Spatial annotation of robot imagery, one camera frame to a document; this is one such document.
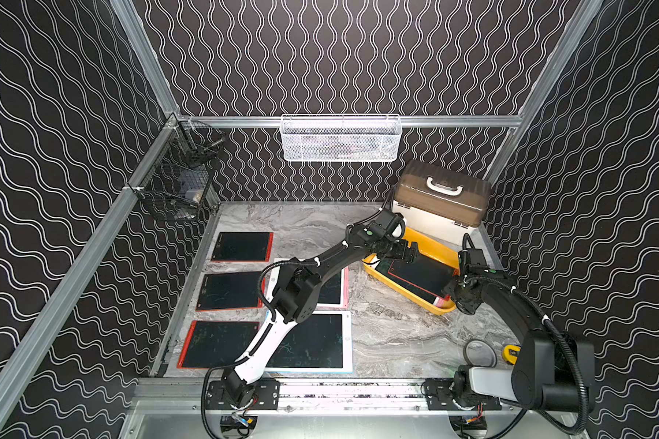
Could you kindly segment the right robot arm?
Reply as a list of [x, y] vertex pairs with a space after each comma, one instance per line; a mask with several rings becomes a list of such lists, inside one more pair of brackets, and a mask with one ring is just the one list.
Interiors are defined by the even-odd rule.
[[534, 411], [567, 435], [585, 431], [594, 406], [594, 347], [582, 336], [556, 328], [548, 314], [501, 270], [492, 269], [470, 234], [458, 253], [459, 272], [445, 286], [459, 312], [473, 316], [491, 307], [518, 339], [520, 353], [509, 371], [461, 366], [451, 393], [456, 404], [479, 407], [496, 400]]

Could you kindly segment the large red writing tablet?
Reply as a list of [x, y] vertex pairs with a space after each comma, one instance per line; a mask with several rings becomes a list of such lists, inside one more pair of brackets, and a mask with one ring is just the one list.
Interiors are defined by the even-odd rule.
[[193, 321], [185, 338], [179, 369], [209, 369], [237, 360], [258, 332], [256, 322]]

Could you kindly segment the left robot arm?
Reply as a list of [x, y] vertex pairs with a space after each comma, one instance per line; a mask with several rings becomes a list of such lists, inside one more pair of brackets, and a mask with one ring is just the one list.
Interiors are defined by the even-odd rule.
[[418, 246], [405, 239], [406, 219], [403, 214], [394, 212], [390, 203], [391, 199], [388, 199], [372, 215], [348, 224], [342, 240], [329, 250], [312, 258], [300, 260], [293, 257], [265, 267], [258, 278], [258, 286], [268, 274], [278, 270], [272, 296], [267, 298], [263, 289], [258, 291], [268, 309], [267, 317], [236, 361], [206, 371], [201, 388], [202, 412], [206, 412], [212, 400], [208, 391], [214, 371], [223, 373], [223, 391], [232, 407], [239, 410], [253, 403], [256, 382], [261, 380], [267, 363], [287, 334], [315, 312], [320, 290], [335, 274], [371, 255], [380, 261], [415, 261]]

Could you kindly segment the blue white writing tablet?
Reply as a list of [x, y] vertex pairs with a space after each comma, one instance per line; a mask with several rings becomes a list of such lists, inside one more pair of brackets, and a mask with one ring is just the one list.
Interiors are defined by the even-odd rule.
[[319, 311], [291, 329], [265, 367], [277, 373], [349, 373], [353, 337], [349, 311]]

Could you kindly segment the yellow tape measure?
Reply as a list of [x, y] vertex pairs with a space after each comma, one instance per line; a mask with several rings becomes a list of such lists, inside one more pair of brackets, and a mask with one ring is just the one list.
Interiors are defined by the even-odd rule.
[[502, 351], [503, 360], [507, 364], [514, 365], [519, 358], [520, 352], [521, 347], [519, 345], [506, 345]]

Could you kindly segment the yellow storage tray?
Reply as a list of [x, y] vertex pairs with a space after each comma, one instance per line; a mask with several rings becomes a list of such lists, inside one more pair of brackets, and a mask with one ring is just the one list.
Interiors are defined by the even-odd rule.
[[[454, 269], [454, 276], [459, 274], [458, 254], [456, 251], [450, 249], [450, 247], [420, 232], [416, 232], [415, 230], [412, 229], [408, 229], [406, 231], [405, 240], [415, 241], [416, 243], [419, 244], [419, 254], [422, 254], [428, 258], [431, 258], [433, 260], [439, 261], [441, 263], [444, 263], [445, 265], [452, 267]], [[377, 281], [383, 283], [384, 285], [388, 286], [395, 292], [401, 294], [402, 296], [404, 296], [411, 302], [415, 303], [416, 305], [419, 305], [420, 307], [424, 308], [426, 311], [430, 312], [431, 314], [442, 316], [456, 309], [455, 304], [453, 307], [447, 309], [439, 309], [437, 307], [434, 307], [430, 303], [424, 302], [423, 300], [414, 296], [410, 292], [406, 291], [406, 289], [404, 289], [403, 287], [400, 287], [399, 285], [396, 285], [393, 282], [389, 281], [384, 275], [379, 274], [379, 272], [377, 272], [376, 270], [378, 263], [380, 263], [381, 261], [385, 261], [385, 260], [379, 260], [375, 254], [372, 254], [371, 256], [365, 258], [364, 271], [367, 272], [369, 276], [375, 278]]]

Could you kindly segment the brown white storage case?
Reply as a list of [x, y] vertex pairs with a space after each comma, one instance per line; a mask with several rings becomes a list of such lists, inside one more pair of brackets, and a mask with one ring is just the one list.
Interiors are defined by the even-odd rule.
[[395, 187], [392, 210], [412, 230], [459, 243], [481, 226], [491, 193], [486, 180], [413, 160]]

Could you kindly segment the adhesive tape roll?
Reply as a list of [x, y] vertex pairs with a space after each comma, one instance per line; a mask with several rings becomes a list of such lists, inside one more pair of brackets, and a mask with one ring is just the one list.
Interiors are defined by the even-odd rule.
[[498, 363], [494, 348], [479, 338], [470, 339], [464, 346], [462, 354], [470, 366], [494, 368]]

